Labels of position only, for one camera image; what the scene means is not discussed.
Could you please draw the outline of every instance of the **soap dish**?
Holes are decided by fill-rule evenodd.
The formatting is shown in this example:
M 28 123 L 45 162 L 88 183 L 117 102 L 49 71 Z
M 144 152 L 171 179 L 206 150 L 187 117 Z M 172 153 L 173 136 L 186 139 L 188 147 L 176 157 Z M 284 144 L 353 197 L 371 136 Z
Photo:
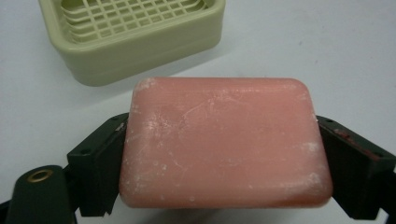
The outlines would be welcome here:
M 216 46 L 225 0 L 39 0 L 76 80 L 102 86 Z

